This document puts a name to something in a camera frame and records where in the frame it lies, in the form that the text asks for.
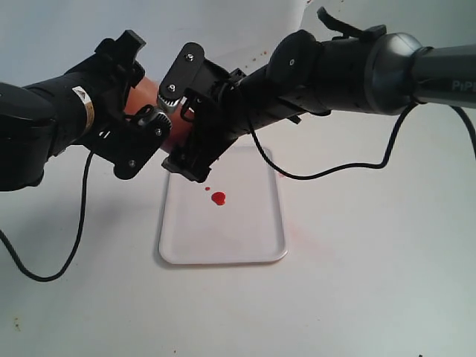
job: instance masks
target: red droplet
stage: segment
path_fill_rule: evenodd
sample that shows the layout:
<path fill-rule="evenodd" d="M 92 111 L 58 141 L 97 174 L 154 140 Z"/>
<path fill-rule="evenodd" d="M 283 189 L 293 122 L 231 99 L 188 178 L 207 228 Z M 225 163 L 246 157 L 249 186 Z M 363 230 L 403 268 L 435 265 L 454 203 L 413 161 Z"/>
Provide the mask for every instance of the red droplet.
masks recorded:
<path fill-rule="evenodd" d="M 224 192 L 215 192 L 211 195 L 211 200 L 215 202 L 218 206 L 223 206 L 225 204 L 226 195 Z"/>

